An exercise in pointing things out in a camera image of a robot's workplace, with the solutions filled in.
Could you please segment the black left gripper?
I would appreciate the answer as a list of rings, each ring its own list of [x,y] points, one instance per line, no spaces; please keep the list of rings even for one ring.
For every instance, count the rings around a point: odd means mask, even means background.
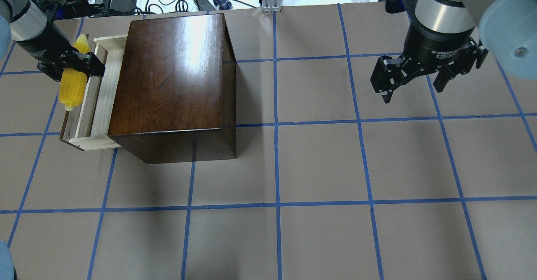
[[[92,52],[73,50],[71,43],[55,24],[48,24],[43,32],[26,41],[15,41],[38,60],[37,68],[56,82],[62,80],[63,69],[72,68],[87,76],[102,78],[105,65]],[[63,55],[63,67],[59,60]]]

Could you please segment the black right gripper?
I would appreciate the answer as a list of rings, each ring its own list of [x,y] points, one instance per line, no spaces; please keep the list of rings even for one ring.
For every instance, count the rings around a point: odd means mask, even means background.
[[[433,86],[436,92],[443,92],[457,75],[465,75],[473,67],[480,69],[489,53],[482,41],[476,43],[471,38],[473,31],[474,28],[443,33],[426,28],[420,22],[411,22],[403,55],[378,57],[370,78],[374,91],[389,104],[396,89],[428,74],[428,67],[439,66]]]

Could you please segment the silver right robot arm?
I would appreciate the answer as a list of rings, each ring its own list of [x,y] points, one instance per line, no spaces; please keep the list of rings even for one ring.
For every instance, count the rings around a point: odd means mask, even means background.
[[[441,93],[488,52],[511,75],[536,79],[536,0],[388,0],[386,10],[410,18],[403,52],[378,58],[370,78],[386,104],[396,89],[432,73]]]

